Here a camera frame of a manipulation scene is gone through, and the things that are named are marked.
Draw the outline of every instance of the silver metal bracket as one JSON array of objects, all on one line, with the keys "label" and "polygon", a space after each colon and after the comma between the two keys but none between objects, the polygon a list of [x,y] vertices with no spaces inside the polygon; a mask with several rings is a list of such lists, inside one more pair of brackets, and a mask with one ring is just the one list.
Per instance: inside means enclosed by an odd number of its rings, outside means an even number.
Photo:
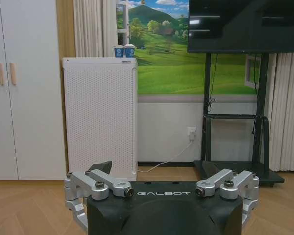
[{"label": "silver metal bracket", "polygon": [[88,174],[89,177],[96,181],[102,181],[109,186],[113,195],[117,197],[131,197],[134,194],[134,190],[129,181],[118,180],[101,170],[92,170]]},{"label": "silver metal bracket", "polygon": [[215,195],[217,188],[220,188],[219,195],[226,200],[236,200],[241,196],[242,226],[244,226],[251,211],[258,205],[258,185],[259,178],[249,171],[236,175],[232,170],[224,169],[206,180],[198,181],[195,192],[200,197],[210,197]]},{"label": "silver metal bracket", "polygon": [[104,200],[109,196],[109,187],[106,184],[98,187],[94,179],[82,172],[75,172],[64,180],[64,193],[65,206],[72,211],[73,219],[78,225],[87,231],[87,216],[80,198],[84,200],[91,196],[94,200]]},{"label": "silver metal bracket", "polygon": [[101,170],[92,170],[87,175],[82,172],[69,174],[64,180],[65,206],[72,211],[73,219],[84,230],[88,230],[85,213],[85,198],[91,196],[94,200],[104,200],[109,196],[109,189],[117,197],[131,197],[134,190],[129,181],[120,181]]},{"label": "silver metal bracket", "polygon": [[196,194],[200,197],[210,197],[215,195],[215,190],[226,180],[233,178],[233,171],[223,169],[217,174],[206,180],[200,180],[196,183]]},{"label": "silver metal bracket", "polygon": [[235,200],[238,196],[243,198],[242,226],[246,224],[251,211],[258,205],[259,178],[249,171],[242,171],[233,180],[220,185],[220,197]]}]

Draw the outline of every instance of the wooden floor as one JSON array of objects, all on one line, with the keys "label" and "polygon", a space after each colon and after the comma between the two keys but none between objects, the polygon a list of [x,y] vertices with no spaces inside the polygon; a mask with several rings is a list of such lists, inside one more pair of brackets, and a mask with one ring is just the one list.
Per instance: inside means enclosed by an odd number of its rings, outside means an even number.
[{"label": "wooden floor", "polygon": [[[294,173],[280,173],[284,184],[260,188],[260,203],[244,235],[294,235]],[[160,167],[139,173],[139,181],[188,181],[189,167]],[[64,207],[62,182],[0,181],[0,235],[85,235]]]}]

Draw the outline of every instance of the wooden handle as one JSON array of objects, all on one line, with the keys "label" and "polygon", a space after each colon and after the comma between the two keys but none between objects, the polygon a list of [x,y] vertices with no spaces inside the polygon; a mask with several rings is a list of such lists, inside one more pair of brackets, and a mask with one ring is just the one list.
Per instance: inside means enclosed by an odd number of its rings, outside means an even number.
[{"label": "wooden handle", "polygon": [[15,72],[15,64],[10,63],[10,72],[11,72],[11,82],[15,86],[16,85],[16,72]]},{"label": "wooden handle", "polygon": [[3,63],[0,63],[0,84],[4,85],[4,79],[3,79]]}]

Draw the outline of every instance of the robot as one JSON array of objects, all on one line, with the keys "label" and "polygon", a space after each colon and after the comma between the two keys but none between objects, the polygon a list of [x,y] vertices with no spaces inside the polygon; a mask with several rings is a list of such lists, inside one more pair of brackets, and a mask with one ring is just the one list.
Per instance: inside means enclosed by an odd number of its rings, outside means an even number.
[{"label": "robot", "polygon": [[88,235],[240,235],[258,204],[259,178],[249,171],[224,169],[198,182],[129,182],[109,175],[111,166],[64,180],[65,205]]}]

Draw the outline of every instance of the landscape mural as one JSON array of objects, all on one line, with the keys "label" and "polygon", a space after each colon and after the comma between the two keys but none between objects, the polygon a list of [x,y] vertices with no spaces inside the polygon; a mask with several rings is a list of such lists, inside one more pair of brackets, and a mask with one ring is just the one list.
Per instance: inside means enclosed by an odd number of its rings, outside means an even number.
[{"label": "landscape mural", "polygon": [[[129,8],[139,94],[203,94],[205,54],[187,52],[188,1],[130,1]],[[245,55],[219,54],[213,94],[255,94],[244,77]]]}]

